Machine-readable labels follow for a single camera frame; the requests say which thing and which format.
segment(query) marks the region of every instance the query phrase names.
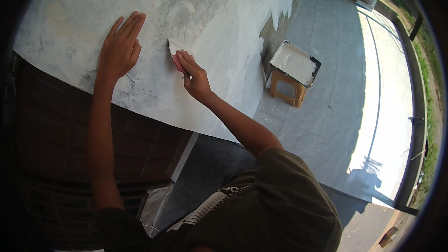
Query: white putty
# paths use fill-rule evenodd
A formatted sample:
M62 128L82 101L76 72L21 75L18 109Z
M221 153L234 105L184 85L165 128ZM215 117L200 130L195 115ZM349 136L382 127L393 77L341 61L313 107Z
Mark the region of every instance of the white putty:
M308 53L289 42L280 45L270 63L305 86L311 86L314 81L316 64Z
M173 126L236 141L183 88L167 39L194 54L212 90L252 117L263 93L259 33L293 0L32 0L14 50L32 65L92 93L98 54L110 27L134 10L147 14L137 65L120 78L112 102Z

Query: right hand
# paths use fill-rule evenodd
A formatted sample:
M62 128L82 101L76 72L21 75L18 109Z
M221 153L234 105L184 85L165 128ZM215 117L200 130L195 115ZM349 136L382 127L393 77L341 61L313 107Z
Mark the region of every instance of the right hand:
M176 55L182 67L187 71L187 73L184 73L185 89L192 97L205 104L215 96L215 93L210 89L207 72L194 61L193 56L189 53L181 50L177 51Z

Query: gray patch on wall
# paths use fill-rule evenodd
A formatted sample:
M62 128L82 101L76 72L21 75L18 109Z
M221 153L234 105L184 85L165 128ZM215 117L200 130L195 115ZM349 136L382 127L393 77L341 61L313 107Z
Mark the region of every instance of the gray patch on wall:
M269 61L272 56L277 51L278 47L283 43L288 35L288 29L293 21L295 14L297 13L297 8L299 6L300 0L293 0L292 3L292 11L290 17L285 17L283 14L279 17L279 24L277 27L277 31L274 30L272 23L272 16L267 20L263 29L260 32L261 38L263 38L263 50L261 51L261 63L263 65L263 70L265 74L265 82L267 80L267 76L271 74L271 65Z

